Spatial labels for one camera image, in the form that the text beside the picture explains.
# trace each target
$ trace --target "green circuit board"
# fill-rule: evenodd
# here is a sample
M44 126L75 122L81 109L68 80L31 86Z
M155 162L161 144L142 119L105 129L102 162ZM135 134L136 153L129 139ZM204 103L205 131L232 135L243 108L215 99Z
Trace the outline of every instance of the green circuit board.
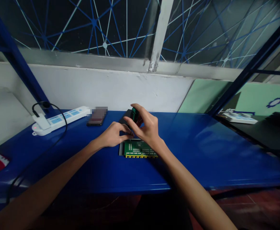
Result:
M144 141L130 140L125 142L124 156L127 158L157 158L157 154Z

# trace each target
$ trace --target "forearm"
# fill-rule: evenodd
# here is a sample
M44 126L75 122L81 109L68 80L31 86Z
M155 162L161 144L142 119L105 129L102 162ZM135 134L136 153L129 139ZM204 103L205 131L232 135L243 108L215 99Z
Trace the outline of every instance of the forearm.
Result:
M99 144L93 140L14 199L0 212L0 230L26 228L46 210L70 178L100 149Z
M236 229L220 206L171 153L163 140L154 147L154 150L166 164L192 214L204 229Z

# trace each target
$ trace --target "white device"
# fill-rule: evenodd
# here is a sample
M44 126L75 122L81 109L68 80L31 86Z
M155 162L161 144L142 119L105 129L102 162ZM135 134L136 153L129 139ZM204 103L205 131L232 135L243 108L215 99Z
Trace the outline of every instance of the white device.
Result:
M91 114L91 110L86 106L81 106L74 110L63 113L66 118L66 122L69 124L73 121L76 121L82 117ZM45 136L46 134L51 133L52 131L65 126L64 118L62 114L46 119L43 114L39 114L40 117L33 116L36 123L32 125L33 136Z
M243 113L223 113L223 116L226 120L230 122L236 122L236 123L244 123L244 124L256 124L258 121L249 117L249 115L243 114Z

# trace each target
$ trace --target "white plug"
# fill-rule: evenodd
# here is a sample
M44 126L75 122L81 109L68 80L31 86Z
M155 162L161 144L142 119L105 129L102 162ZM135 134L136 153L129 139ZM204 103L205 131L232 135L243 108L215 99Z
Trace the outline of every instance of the white plug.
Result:
M45 130L50 128L50 123L47 121L47 119L44 117L42 113L39 113L39 117L33 115L32 118L40 126L41 129Z

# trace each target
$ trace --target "black cable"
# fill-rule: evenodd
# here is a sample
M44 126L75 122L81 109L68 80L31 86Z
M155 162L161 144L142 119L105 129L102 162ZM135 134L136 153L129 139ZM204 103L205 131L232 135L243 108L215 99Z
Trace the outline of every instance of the black cable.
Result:
M36 103L36 104L34 104L34 105L32 106L32 111L34 112L35 115L37 115L37 112L34 110L34 107L35 107L37 104L39 104L39 103ZM18 180L18 178L20 178L20 176L21 176L33 163L35 163L41 156L43 156L47 151L49 151L52 147L54 147L54 146L64 137L64 135L66 134L66 131L67 131L67 121L66 121L66 118L65 118L63 112L61 111L61 109L59 109L58 106L56 106L56 105L54 105L54 104L52 104L52 103L50 103L50 105L56 107L56 108L60 111L60 113L62 114L63 119L64 119L64 121L65 121L65 130L64 130L63 134L61 135L61 137L60 137L52 146L50 146L50 147L49 147L47 150L45 150L40 156L38 156L38 157L37 157L36 159L34 159L30 164L28 164L28 165L23 169L23 171L21 171L20 174L14 179L14 181L12 182L12 184L9 186L9 188L8 188L8 190L7 190L6 205L8 205L8 204L10 203L10 195L11 195L13 186L14 186L15 182Z

